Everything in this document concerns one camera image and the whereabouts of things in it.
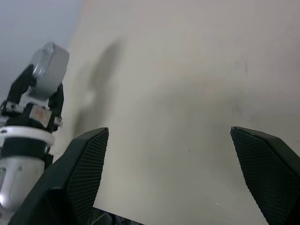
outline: silver robot component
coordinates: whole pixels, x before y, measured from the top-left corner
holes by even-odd
[[[33,76],[37,82],[29,89],[28,96],[41,101],[48,100],[62,82],[68,61],[69,53],[54,43],[49,42],[37,50],[30,62],[34,65]]]
[[[38,158],[15,156],[0,160],[0,218],[8,219],[44,172]]]

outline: beige wall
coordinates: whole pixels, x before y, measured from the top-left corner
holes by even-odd
[[[86,0],[64,80],[72,136],[109,127],[95,207],[147,225],[267,224],[230,137],[300,153],[300,2]]]

